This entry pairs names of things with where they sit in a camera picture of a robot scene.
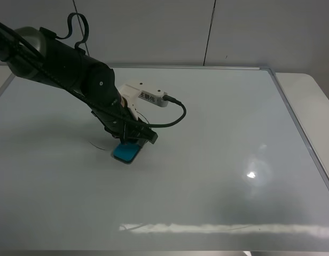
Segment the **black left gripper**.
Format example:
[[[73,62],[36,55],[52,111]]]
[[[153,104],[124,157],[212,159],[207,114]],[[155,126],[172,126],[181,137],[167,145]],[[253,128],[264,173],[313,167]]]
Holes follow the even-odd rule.
[[[145,127],[145,123],[139,118],[134,119],[127,106],[123,106],[120,101],[115,100],[105,109],[127,120],[136,121],[137,124],[127,123],[95,108],[91,109],[91,113],[102,123],[106,132],[119,139],[122,144],[127,143],[128,148],[143,148],[148,141],[154,144],[158,134],[152,131],[151,128]]]

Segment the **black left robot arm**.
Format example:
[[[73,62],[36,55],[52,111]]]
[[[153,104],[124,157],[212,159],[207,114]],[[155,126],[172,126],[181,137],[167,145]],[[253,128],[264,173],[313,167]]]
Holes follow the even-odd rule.
[[[131,96],[115,86],[108,65],[72,48],[45,29],[12,30],[0,23],[0,61],[20,78],[63,89],[86,103],[105,131],[122,144],[155,143],[158,135],[141,121]]]

